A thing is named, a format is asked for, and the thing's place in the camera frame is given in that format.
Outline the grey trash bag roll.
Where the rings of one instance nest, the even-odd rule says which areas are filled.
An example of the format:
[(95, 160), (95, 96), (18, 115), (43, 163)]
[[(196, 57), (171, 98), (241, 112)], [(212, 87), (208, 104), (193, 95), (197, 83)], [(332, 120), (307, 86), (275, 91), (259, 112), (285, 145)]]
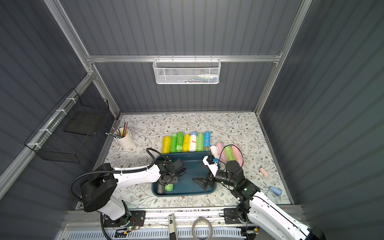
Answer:
[(165, 185), (157, 184), (157, 189), (156, 189), (157, 195), (165, 195)]

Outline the pale green trash bag roll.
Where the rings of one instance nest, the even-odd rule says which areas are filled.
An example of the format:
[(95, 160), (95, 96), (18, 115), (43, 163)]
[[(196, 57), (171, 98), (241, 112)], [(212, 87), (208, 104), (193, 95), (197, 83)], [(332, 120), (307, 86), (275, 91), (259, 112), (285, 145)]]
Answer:
[(234, 152), (232, 150), (232, 145), (225, 146), (224, 151), (225, 151), (225, 155), (226, 155), (226, 158), (227, 158), (228, 162), (236, 160)]

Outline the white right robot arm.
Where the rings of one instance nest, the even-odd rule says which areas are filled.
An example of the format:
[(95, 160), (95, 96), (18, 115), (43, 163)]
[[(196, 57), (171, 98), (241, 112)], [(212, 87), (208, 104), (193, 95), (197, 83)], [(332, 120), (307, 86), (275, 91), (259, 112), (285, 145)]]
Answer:
[(201, 166), (210, 172), (206, 177), (194, 178), (193, 181), (204, 190), (216, 183), (228, 186), (230, 193), (240, 202), (236, 211), (242, 222), (251, 222), (261, 227), (276, 240), (326, 239), (323, 231), (297, 221), (274, 204), (258, 186), (244, 176), (237, 161), (227, 162), (225, 169), (221, 171), (215, 158), (206, 156)]

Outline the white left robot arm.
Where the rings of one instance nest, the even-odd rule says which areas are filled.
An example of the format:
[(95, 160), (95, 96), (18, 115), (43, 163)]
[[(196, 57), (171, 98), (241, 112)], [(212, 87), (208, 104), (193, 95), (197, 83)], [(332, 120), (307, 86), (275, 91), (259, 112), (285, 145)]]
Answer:
[(127, 204), (116, 197), (119, 189), (142, 183), (173, 184), (187, 171), (182, 160), (172, 161), (159, 151), (147, 148), (152, 158), (147, 166), (135, 168), (113, 168), (102, 164), (96, 170), (74, 178), (68, 188), (69, 195), (83, 203), (85, 212), (101, 214), (101, 223), (108, 217), (116, 226), (133, 224)]

